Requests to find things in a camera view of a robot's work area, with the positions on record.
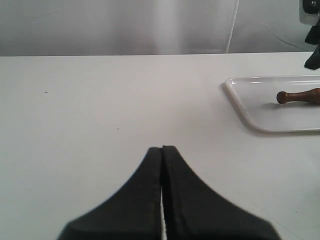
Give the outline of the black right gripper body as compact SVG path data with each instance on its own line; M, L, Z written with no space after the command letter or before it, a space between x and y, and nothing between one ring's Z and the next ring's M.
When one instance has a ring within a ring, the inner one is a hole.
M319 24L311 27L307 36L305 37L304 42L314 46L320 44L320 25Z

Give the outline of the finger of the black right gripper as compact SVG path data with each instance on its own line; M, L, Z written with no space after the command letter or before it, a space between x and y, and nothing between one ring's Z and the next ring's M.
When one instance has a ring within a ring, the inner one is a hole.
M320 68L320 46L317 45L313 54L305 61L304 67L309 70L318 70Z

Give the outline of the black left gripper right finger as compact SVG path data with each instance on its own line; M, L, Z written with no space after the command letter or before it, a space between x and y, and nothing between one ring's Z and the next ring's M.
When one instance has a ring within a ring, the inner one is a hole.
M162 147L161 174L167 239L280 239L268 221L234 205L204 183L175 146Z

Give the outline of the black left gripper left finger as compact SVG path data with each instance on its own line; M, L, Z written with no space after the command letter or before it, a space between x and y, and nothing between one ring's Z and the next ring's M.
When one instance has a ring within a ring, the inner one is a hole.
M130 179L108 200L70 221L60 240L160 240L162 151L151 147Z

